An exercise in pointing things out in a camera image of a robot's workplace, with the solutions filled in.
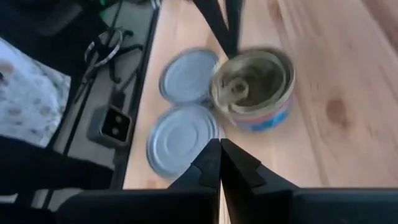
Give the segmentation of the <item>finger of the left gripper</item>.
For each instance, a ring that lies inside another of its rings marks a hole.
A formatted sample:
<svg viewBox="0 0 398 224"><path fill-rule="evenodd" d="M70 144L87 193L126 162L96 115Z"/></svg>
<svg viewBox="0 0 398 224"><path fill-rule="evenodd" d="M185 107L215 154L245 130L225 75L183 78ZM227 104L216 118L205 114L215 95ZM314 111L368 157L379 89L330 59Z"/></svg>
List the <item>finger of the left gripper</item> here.
<svg viewBox="0 0 398 224"><path fill-rule="evenodd" d="M238 51L232 51L228 25L224 22L218 0L192 0L192 2L207 21L226 56L228 58L237 56Z"/></svg>
<svg viewBox="0 0 398 224"><path fill-rule="evenodd" d="M238 51L243 0L226 0L228 32L233 52Z"/></svg>

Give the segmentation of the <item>pink blue label can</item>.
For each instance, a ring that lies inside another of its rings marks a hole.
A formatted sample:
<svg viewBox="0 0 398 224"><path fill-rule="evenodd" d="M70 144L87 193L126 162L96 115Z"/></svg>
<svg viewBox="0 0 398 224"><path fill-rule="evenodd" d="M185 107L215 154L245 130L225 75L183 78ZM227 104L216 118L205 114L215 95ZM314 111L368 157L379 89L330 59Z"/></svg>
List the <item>pink blue label can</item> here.
<svg viewBox="0 0 398 224"><path fill-rule="evenodd" d="M215 66L209 92L215 108L235 126L262 131L287 117L295 81L285 52L250 48Z"/></svg>

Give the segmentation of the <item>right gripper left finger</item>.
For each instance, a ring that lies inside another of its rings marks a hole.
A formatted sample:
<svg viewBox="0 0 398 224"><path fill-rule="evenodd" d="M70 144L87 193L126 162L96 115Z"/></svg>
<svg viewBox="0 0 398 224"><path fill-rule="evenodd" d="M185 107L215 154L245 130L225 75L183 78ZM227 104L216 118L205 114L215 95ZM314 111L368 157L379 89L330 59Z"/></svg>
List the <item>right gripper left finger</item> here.
<svg viewBox="0 0 398 224"><path fill-rule="evenodd" d="M166 189L80 193L57 211L57 224L218 224L221 143L212 139Z"/></svg>

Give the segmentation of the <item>green label tuna can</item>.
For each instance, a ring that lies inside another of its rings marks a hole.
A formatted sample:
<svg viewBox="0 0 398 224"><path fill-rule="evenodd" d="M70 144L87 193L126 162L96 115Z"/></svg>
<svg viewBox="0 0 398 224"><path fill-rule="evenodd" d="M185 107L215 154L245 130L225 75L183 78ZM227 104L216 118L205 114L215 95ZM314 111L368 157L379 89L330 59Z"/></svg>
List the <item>green label tuna can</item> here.
<svg viewBox="0 0 398 224"><path fill-rule="evenodd" d="M160 94L171 104L207 104L217 54L204 48L180 52L164 68L159 78Z"/></svg>
<svg viewBox="0 0 398 224"><path fill-rule="evenodd" d="M222 137L224 130L208 108L196 104L177 105L153 125L147 139L147 160L157 175L176 179L209 140Z"/></svg>

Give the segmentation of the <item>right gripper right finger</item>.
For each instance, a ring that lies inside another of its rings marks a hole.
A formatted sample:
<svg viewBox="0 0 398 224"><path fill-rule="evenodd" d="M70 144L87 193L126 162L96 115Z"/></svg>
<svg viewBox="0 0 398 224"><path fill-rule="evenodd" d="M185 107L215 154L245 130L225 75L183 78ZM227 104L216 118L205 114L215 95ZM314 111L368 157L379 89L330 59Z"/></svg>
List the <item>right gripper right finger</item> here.
<svg viewBox="0 0 398 224"><path fill-rule="evenodd" d="M398 224L398 189L300 188L229 139L221 147L231 224Z"/></svg>

